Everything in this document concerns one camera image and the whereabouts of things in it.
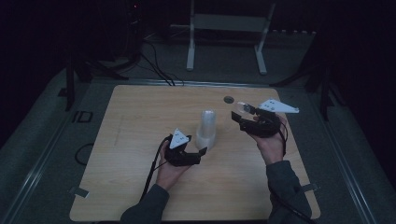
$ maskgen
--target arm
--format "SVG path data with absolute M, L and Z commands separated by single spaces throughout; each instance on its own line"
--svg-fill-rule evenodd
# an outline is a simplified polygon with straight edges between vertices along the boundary
M 169 199 L 168 191 L 176 184 L 184 172 L 190 168 L 190 166 L 176 167 L 166 162 L 164 152 L 168 144 L 169 142 L 166 141 L 160 151 L 160 167 L 155 185 L 151 187 L 140 203 L 128 208 L 122 214 L 121 224 L 161 223 L 163 209 Z
M 287 121 L 279 117 L 281 122 L 286 125 Z M 260 138 L 250 134 L 256 141 L 257 147 L 262 154 L 262 158 L 266 164 L 266 174 L 268 177 L 268 187 L 271 192 L 271 203 L 273 210 L 268 219 L 268 223 L 306 223 L 301 218 L 294 215 L 290 210 L 283 206 L 279 200 L 286 202 L 298 209 L 299 212 L 306 216 L 311 216 L 311 209 L 304 191 L 300 185 L 300 181 L 293 172 L 289 161 L 283 161 L 283 140 L 279 133 L 270 138 Z

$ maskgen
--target dark background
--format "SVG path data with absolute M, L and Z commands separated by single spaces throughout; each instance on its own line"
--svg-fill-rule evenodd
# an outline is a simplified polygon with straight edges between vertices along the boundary
M 258 13 L 254 9 L 257 7 L 246 7 L 247 1 L 197 2 L 200 3 L 196 9 L 207 13 L 219 8 L 231 14 Z M 143 24 L 160 32 L 163 38 L 167 38 L 171 23 L 189 24 L 189 1 L 130 3 L 141 9 Z M 125 36 L 135 33 L 127 29 L 123 4 L 108 0 L 0 3 L 1 146 L 51 78 L 65 67 L 70 43 L 95 59 L 113 60 L 125 53 Z M 301 70 L 315 63 L 332 62 L 331 81 L 359 122 L 394 187 L 395 9 L 391 1 L 384 0 L 280 0 L 271 23 L 271 30 L 286 30 L 289 34 L 294 30 L 317 32 Z M 136 49 L 138 44 L 132 42 L 129 48 Z

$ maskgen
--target wooden table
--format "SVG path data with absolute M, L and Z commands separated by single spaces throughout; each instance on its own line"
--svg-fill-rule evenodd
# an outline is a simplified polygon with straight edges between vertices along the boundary
M 264 161 L 255 142 L 229 118 L 233 107 L 224 103 L 224 96 L 255 106 L 271 97 L 279 100 L 273 89 L 117 86 L 80 184 L 90 194 L 76 196 L 71 219 L 120 220 L 138 203 L 158 146 L 169 133 L 179 128 L 191 134 L 187 150 L 197 151 L 194 135 L 205 109 L 217 113 L 216 144 L 171 189 L 163 220 L 268 218 L 272 205 Z M 289 124 L 288 129 L 285 159 L 305 185 L 309 179 Z M 319 217 L 314 193 L 306 196 L 312 218 Z

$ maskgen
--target gray carpet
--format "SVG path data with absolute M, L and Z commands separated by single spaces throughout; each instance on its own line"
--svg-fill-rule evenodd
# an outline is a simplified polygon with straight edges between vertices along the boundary
M 267 76 L 259 74 L 251 47 L 215 47 L 197 43 L 195 69 L 187 72 L 187 45 L 180 42 L 153 42 L 156 43 L 161 69 L 183 79 L 186 85 L 199 84 L 196 82 L 208 82 L 208 85 L 215 82 L 226 85 L 267 85 L 296 72 L 311 40 L 312 36 L 307 35 L 271 34 L 264 52 L 269 71 Z M 150 45 L 144 45 L 143 53 L 154 61 Z M 144 61 L 139 66 L 149 67 Z M 78 164 L 74 156 L 81 146 L 94 142 L 113 88 L 119 84 L 164 85 L 163 81 L 155 81 L 159 79 L 156 74 L 139 66 L 122 73 L 131 78 L 129 81 L 100 76 L 91 84 L 77 81 L 78 100 L 68 113 L 64 112 L 65 99 L 57 96 L 59 89 L 64 87 L 64 72 L 51 81 L 35 107 L 0 151 L 0 199 L 3 206 L 8 208 L 40 154 L 45 148 L 53 147 L 41 179 L 21 207 L 14 223 L 75 223 L 68 217 L 74 200 L 68 191 L 79 185 L 84 166 Z M 308 176 L 312 183 L 319 186 L 315 191 L 321 210 L 317 223 L 365 223 L 334 154 L 335 147 L 342 150 L 376 223 L 396 223 L 395 191 L 348 108 L 333 100 L 334 106 L 329 107 L 330 121 L 323 121 L 318 114 L 319 95 L 306 93 L 303 85 L 304 78 L 301 78 L 277 90 L 283 102 L 297 105 L 301 111 L 288 115 L 288 119 Z M 92 122 L 72 122 L 76 111 L 93 112 Z M 59 138 L 49 144 L 57 130 L 61 130 Z M 87 160 L 89 153 L 90 149 L 86 147 L 81 158 Z

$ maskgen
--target dark gray sleeve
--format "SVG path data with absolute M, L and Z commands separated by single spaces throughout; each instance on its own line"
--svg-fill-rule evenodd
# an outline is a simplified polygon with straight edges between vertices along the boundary
M 312 211 L 300 185 L 300 180 L 291 169 L 289 161 L 279 161 L 266 167 L 268 187 L 299 212 L 311 217 Z M 305 221 L 295 216 L 290 210 L 282 206 L 274 195 L 271 195 L 273 210 L 268 218 L 269 224 L 277 223 L 304 223 Z
M 163 209 L 169 199 L 169 193 L 158 185 L 153 185 L 142 202 L 128 208 L 121 216 L 121 224 L 157 224 L 161 223 Z

